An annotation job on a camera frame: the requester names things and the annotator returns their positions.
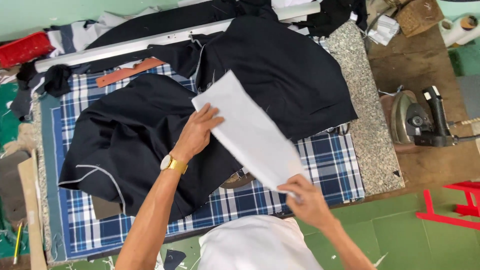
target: watch face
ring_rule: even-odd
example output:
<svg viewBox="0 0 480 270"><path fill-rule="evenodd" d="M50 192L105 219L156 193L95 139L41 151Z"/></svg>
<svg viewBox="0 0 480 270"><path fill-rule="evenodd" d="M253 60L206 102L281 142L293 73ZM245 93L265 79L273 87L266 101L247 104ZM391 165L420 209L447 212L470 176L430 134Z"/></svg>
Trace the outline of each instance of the watch face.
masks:
<svg viewBox="0 0 480 270"><path fill-rule="evenodd" d="M161 170L166 169L170 165L171 160L172 160L172 156L171 155L166 155L163 158L162 163L160 163L160 169Z"/></svg>

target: red stool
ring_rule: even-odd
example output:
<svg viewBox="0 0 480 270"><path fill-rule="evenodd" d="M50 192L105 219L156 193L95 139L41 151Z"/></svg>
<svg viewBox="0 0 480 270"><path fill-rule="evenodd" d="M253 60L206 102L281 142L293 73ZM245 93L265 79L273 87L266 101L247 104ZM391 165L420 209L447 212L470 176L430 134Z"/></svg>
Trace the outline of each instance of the red stool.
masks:
<svg viewBox="0 0 480 270"><path fill-rule="evenodd" d="M459 213L463 216L480 217L480 182L461 182L457 184L444 185L444 187L462 190L465 192L465 197L467 198L467 205L457 204L455 209L456 213ZM477 205L473 203L471 194L474 195ZM417 212L417 218L480 230L480 222L466 221L435 214L433 211L432 196L430 196L430 191L428 189L424 190L423 196L425 197L427 212Z"/></svg>

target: watch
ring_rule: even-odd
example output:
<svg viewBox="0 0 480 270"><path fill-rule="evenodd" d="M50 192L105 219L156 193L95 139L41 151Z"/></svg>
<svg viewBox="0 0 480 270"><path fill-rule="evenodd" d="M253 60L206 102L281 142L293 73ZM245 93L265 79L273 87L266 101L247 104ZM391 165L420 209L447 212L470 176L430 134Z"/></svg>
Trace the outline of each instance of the watch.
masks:
<svg viewBox="0 0 480 270"><path fill-rule="evenodd" d="M187 168L188 168L187 164L183 163L182 161L174 159L171 155L166 155L163 158L162 163L160 163L160 169L162 171L166 169L174 169L181 172L181 174L185 174L185 172L187 171Z"/></svg>

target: yellow pencil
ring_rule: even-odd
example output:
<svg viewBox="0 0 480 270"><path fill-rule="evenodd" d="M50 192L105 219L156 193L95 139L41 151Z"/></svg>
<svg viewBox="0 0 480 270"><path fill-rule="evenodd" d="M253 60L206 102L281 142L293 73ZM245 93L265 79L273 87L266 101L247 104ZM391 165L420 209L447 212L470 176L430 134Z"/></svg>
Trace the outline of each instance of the yellow pencil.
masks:
<svg viewBox="0 0 480 270"><path fill-rule="evenodd" d="M18 226L18 233L17 233L17 244L15 244L15 253L14 253L14 256L13 257L13 264L17 264L17 261L18 261L18 249L20 247L20 236L22 235L22 226L23 226L24 222L20 222L20 226Z"/></svg>

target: blue plaid fabric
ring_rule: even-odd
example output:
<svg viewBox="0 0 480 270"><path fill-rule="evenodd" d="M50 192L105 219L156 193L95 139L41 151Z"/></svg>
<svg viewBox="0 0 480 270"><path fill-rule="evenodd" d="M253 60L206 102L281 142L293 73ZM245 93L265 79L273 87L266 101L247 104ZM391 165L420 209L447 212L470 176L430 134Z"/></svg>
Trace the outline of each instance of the blue plaid fabric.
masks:
<svg viewBox="0 0 480 270"><path fill-rule="evenodd" d="M327 49L323 39L314 41ZM57 174L68 151L80 112L100 97L126 86L130 78L103 88L95 79L105 73L74 75L69 84L72 92L60 99L60 108L53 110ZM196 92L194 80L176 74L168 64L144 73L171 76ZM346 136L319 133L296 143L301 161L313 183L319 187L329 205L364 197L363 184L350 134ZM97 220L91 197L82 192L60 188L60 211L68 259L84 258L122 245L134 217L123 214ZM272 215L289 212L285 196L264 188L257 180L236 188L218 188L207 203L192 215L168 225L167 236L211 227L249 215Z"/></svg>

